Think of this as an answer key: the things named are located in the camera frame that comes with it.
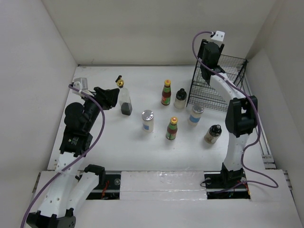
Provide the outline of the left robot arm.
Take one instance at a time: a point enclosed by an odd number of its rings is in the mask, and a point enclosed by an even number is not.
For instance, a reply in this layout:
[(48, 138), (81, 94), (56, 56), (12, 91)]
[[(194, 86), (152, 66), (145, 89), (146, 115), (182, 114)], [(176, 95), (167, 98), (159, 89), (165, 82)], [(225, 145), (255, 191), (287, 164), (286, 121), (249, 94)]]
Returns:
[(115, 107), (120, 90), (95, 87), (86, 91), (72, 85), (69, 88), (84, 100), (84, 104), (70, 103), (65, 108), (65, 130), (59, 148), (56, 174), (41, 188), (30, 203), (21, 223), (32, 228), (73, 228), (76, 214), (94, 188), (105, 185), (105, 168), (89, 164), (76, 177), (86, 155), (99, 141), (90, 131), (104, 111)]

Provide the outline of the black cap brown spice jar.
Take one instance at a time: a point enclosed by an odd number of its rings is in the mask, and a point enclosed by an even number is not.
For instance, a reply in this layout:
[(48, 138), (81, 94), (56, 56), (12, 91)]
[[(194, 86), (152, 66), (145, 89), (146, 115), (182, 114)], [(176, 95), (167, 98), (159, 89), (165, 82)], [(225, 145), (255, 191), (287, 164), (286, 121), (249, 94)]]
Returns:
[(204, 139), (206, 142), (210, 144), (214, 144), (221, 136), (221, 133), (222, 133), (221, 125), (219, 124), (212, 125), (205, 134)]

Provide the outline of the black cap white spice jar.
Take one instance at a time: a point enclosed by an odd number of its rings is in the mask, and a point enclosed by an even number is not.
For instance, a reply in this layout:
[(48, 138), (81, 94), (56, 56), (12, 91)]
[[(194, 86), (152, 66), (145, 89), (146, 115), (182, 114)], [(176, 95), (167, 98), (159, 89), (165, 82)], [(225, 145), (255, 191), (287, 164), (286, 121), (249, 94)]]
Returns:
[(176, 93), (174, 106), (177, 109), (183, 109), (185, 107), (185, 104), (186, 104), (186, 98), (187, 98), (187, 92), (185, 91), (184, 88), (181, 88)]

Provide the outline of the silver lid jar blue label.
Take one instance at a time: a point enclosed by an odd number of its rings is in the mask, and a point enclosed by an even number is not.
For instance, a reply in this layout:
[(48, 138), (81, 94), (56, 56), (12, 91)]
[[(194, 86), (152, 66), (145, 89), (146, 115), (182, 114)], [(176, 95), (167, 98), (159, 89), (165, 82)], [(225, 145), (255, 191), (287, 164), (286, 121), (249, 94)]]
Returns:
[(143, 130), (152, 133), (154, 130), (154, 113), (152, 110), (144, 110), (142, 112)]

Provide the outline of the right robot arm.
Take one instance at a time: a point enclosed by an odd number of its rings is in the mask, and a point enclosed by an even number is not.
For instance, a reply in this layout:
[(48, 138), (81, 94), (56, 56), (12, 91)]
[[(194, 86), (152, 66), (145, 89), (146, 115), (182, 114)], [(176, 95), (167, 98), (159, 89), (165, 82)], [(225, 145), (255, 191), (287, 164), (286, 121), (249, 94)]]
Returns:
[(219, 58), (224, 44), (202, 40), (198, 58), (202, 61), (200, 66), (202, 78), (210, 85), (228, 104), (225, 119), (226, 129), (229, 132), (227, 155), (222, 163), (219, 175), (212, 175), (211, 188), (227, 189), (241, 180), (244, 169), (241, 164), (243, 149), (249, 135), (257, 125), (257, 118), (249, 100), (234, 86), (226, 72), (219, 66)]

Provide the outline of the metal base rail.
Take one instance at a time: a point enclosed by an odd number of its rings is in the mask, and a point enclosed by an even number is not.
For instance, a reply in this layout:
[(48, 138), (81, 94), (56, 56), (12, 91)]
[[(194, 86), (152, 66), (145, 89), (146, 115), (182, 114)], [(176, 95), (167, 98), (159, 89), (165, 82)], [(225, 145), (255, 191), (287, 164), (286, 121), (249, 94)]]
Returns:
[[(107, 172), (103, 185), (95, 187), (88, 196), (89, 200), (119, 200), (120, 199), (120, 184), (122, 172)], [(242, 184), (235, 189), (230, 189), (227, 192), (222, 192), (221, 189), (211, 188), (210, 177), (212, 175), (219, 175), (218, 172), (204, 173), (205, 180), (200, 184), (207, 191), (208, 200), (234, 200), (250, 199), (248, 186)]]

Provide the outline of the dark sauce glass cruet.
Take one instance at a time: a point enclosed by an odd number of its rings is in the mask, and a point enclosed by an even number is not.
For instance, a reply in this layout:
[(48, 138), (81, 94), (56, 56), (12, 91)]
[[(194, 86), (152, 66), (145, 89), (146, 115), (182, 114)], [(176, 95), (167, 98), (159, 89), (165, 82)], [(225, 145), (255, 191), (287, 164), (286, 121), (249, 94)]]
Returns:
[(119, 96), (118, 96), (118, 102), (120, 105), (121, 113), (123, 115), (130, 116), (133, 108), (132, 108), (129, 90), (124, 86), (124, 81), (123, 81), (121, 75), (119, 75), (117, 77), (115, 82), (120, 89)]

